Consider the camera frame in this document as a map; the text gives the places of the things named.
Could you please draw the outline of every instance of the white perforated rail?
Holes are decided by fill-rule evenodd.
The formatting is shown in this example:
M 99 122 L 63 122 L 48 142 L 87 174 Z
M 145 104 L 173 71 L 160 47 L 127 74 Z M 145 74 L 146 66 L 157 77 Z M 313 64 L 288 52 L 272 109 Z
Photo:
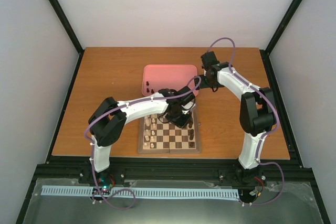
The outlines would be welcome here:
M 122 188 L 113 188 L 106 196 Z M 224 199 L 238 200 L 237 189 L 176 189 L 176 188 L 130 188 L 138 199 Z M 41 195 L 92 196 L 94 187 L 87 186 L 42 186 Z M 128 191 L 115 195 L 117 198 L 132 198 Z

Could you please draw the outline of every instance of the chessboard frame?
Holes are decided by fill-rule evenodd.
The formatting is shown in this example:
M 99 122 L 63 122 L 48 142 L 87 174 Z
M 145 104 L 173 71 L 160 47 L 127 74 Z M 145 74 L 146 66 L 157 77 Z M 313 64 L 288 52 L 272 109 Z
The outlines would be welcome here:
M 193 122 L 195 130 L 195 149 L 155 149 L 154 150 L 144 150 L 142 148 L 143 144 L 143 134 L 144 132 L 144 118 L 140 118 L 140 130 L 139 130 L 139 140 L 138 140 L 138 153 L 139 154 L 170 154 L 170 153 L 200 153 L 202 151 L 202 141 L 200 135 L 200 125 L 198 121 L 198 109 L 197 109 L 197 99 L 195 99 L 195 108 L 193 110 Z

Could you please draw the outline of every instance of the robotic arm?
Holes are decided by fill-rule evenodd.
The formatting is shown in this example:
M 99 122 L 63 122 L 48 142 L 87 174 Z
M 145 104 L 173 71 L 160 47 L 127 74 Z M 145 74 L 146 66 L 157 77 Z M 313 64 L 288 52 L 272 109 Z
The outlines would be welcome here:
M 227 87 L 240 100 L 239 121 L 245 132 L 245 137 L 238 160 L 243 169 L 253 169 L 258 166 L 256 157 L 260 158 L 265 140 L 265 138 L 261 139 L 261 136 L 272 129 L 276 119 L 266 101 L 251 87 L 259 90 L 274 104 L 272 91 L 269 88 L 260 88 L 248 82 L 236 73 L 233 67 L 230 68 L 229 63 L 220 63 L 212 51 L 202 55 L 201 60 L 204 75 L 195 79 L 195 85 L 198 85 L 200 81 L 200 89 L 211 88 L 214 92 L 220 87 Z M 241 80 L 249 83 L 249 86 L 246 86 Z M 110 114 L 113 115 L 112 119 L 107 115 L 90 129 L 95 145 L 93 153 L 95 170 L 101 172 L 109 167 L 112 144 L 120 137 L 124 125 L 135 119 L 146 115 L 165 113 L 169 122 L 181 128 L 185 127 L 189 123 L 191 112 L 195 107 L 193 102 L 195 96 L 188 91 L 191 90 L 188 86 L 185 86 L 179 91 L 161 89 L 149 97 L 132 101 L 117 102 L 112 97 L 106 98 L 89 119 L 89 123 L 113 108 L 119 109 Z

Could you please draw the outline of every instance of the white panel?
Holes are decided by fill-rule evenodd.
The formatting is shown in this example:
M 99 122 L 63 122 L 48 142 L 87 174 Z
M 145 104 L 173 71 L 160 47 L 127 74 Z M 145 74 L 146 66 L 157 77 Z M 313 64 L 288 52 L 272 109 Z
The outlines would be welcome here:
M 207 47 L 228 36 L 265 48 L 292 0 L 59 1 L 85 47 Z
M 271 60 L 304 165 L 336 223 L 336 0 L 303 0 Z
M 78 55 L 47 0 L 1 0 L 0 27 L 0 223 L 15 223 Z

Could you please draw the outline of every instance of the black metal frame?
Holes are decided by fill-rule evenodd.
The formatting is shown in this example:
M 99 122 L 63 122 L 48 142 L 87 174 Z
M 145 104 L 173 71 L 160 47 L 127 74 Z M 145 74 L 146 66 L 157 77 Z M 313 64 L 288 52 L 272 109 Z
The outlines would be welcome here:
M 68 89 L 66 100 L 64 102 L 54 137 L 47 156 L 45 164 L 37 165 L 36 171 L 32 178 L 25 201 L 17 219 L 17 223 L 22 223 L 27 211 L 32 192 L 38 178 L 77 178 L 80 183 L 93 184 L 90 163 L 87 157 L 65 157 L 52 156 L 56 137 L 61 126 L 65 109 L 67 107 L 72 87 L 79 70 L 84 50 L 80 45 L 65 13 L 63 12 L 57 0 L 49 0 L 54 8 L 57 16 L 63 24 L 70 40 L 76 48 L 79 58 L 72 76 L 72 80 Z M 317 201 L 322 219 L 324 223 L 330 223 L 328 214 L 325 210 L 323 200 L 321 198 L 319 188 L 317 186 L 313 171 L 311 168 L 303 168 L 302 160 L 298 151 L 298 147 L 289 123 L 287 112 L 281 93 L 278 87 L 276 77 L 269 59 L 269 55 L 274 49 L 276 43 L 284 32 L 289 21 L 293 17 L 295 11 L 299 7 L 302 0 L 293 0 L 286 11 L 282 21 L 275 31 L 271 41 L 265 50 L 260 50 L 260 55 L 264 63 L 266 75 L 271 89 L 274 93 L 275 104 L 279 113 L 280 123 L 283 134 L 287 143 L 290 154 L 290 160 L 278 161 L 281 165 L 287 182 L 309 182 Z M 235 168 L 236 161 L 234 159 L 141 159 L 141 158 L 110 158 L 111 166 L 109 169 L 113 172 L 117 184 L 124 184 L 125 179 L 159 179 L 159 180 L 201 180 L 222 186 L 232 186 L 237 189 L 246 189 L 249 186 L 242 186 L 234 180 L 226 177 L 226 174 L 232 173 Z M 281 176 L 276 167 L 262 167 L 261 172 L 266 176 L 268 181 L 279 181 Z

